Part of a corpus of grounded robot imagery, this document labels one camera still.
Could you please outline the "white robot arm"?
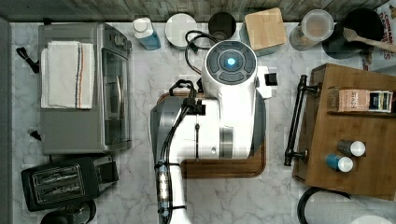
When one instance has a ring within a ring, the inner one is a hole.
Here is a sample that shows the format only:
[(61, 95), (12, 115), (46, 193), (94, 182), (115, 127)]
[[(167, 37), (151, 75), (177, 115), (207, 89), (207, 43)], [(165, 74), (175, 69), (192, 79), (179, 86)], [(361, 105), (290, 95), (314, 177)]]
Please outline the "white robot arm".
[(189, 80), (181, 79), (149, 115), (159, 224), (191, 224), (182, 171), (185, 160), (241, 160), (254, 154), (265, 134), (262, 99), (272, 96), (246, 44), (220, 41), (205, 56), (199, 97)]

